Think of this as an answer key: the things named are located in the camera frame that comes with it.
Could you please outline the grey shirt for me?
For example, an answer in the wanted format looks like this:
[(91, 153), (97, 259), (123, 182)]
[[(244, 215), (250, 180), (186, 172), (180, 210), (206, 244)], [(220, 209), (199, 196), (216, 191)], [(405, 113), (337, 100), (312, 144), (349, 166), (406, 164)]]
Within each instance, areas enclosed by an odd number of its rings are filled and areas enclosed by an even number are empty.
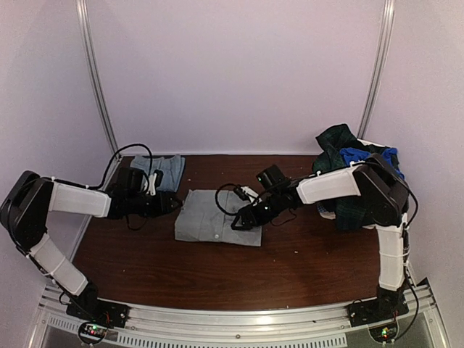
[(246, 247), (262, 245), (261, 227), (250, 231), (231, 228), (233, 217), (220, 211), (214, 190), (190, 190), (175, 221), (175, 240), (214, 242)]

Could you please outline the light blue denim skirt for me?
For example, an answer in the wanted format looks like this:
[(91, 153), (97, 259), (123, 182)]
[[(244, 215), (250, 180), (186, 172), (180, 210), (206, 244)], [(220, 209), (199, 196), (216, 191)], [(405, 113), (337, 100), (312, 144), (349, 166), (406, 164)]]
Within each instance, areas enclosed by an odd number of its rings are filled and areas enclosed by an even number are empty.
[(171, 192), (178, 191), (185, 166), (186, 158), (179, 154), (172, 157), (152, 158), (135, 156), (130, 163), (130, 167), (143, 170), (147, 175), (153, 174), (155, 170), (162, 171), (163, 176), (158, 189)]

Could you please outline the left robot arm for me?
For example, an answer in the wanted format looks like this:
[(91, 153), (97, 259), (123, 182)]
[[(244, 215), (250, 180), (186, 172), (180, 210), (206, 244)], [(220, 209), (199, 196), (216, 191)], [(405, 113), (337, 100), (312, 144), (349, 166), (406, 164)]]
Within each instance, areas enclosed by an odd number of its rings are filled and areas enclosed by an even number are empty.
[(131, 216), (158, 218), (180, 209), (176, 193), (160, 189), (162, 172), (124, 168), (106, 188), (84, 186), (26, 170), (1, 205), (1, 225), (16, 249), (42, 274), (76, 299), (76, 310), (89, 322), (104, 316), (97, 301), (99, 289), (70, 261), (49, 233), (49, 219), (56, 213), (106, 220)]

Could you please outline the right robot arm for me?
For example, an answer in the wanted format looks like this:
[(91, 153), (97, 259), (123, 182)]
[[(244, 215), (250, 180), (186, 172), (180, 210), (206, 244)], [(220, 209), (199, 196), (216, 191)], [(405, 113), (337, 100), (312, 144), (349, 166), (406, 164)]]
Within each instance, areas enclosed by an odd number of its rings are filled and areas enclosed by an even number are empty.
[(330, 199), (359, 197), (377, 231), (380, 275), (371, 312), (386, 320), (399, 309), (409, 255), (407, 210), (412, 193), (397, 171), (380, 155), (348, 166), (288, 178), (273, 165), (257, 175), (264, 191), (233, 214), (232, 229), (250, 231), (266, 225), (285, 210)]

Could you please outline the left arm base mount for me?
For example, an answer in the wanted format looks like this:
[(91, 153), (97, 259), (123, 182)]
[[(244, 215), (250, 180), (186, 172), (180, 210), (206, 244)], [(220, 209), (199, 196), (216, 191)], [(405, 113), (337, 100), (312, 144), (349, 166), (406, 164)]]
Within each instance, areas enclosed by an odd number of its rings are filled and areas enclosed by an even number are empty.
[(125, 327), (129, 306), (100, 299), (98, 288), (93, 282), (88, 283), (79, 295), (63, 289), (59, 298), (62, 305), (63, 295), (69, 299), (66, 313), (83, 320), (77, 330), (83, 344), (94, 347), (102, 343), (110, 329)]

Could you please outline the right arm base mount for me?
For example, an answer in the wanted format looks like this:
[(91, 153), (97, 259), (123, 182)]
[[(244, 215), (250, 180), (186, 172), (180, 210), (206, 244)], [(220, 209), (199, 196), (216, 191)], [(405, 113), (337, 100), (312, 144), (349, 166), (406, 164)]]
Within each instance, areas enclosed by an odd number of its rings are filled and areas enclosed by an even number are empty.
[(398, 317), (409, 313), (404, 289), (390, 291), (377, 288), (373, 299), (356, 299), (347, 306), (352, 328), (367, 326), (372, 340), (378, 344), (393, 344), (400, 337)]

